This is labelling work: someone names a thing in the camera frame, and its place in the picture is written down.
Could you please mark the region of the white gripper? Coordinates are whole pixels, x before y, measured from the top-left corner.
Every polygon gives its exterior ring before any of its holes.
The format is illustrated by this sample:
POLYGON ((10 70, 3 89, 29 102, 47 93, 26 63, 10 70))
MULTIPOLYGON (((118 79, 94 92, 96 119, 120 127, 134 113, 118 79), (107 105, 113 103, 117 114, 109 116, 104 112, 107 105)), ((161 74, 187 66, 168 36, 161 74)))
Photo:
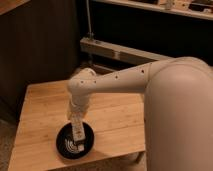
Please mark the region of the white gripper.
POLYGON ((73 114, 80 114, 81 121, 83 122, 87 115, 89 107, 89 96, 74 96, 69 97, 67 119, 71 120, 73 114))

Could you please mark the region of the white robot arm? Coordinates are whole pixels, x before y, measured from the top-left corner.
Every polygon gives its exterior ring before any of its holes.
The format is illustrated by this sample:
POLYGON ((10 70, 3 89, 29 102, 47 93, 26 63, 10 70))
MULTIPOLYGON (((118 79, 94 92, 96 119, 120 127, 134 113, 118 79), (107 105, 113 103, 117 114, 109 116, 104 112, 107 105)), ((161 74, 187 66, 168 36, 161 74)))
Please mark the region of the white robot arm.
POLYGON ((83 115, 92 93, 142 93, 147 171, 213 171, 213 69, 194 57, 169 58, 68 82, 70 110, 83 115))

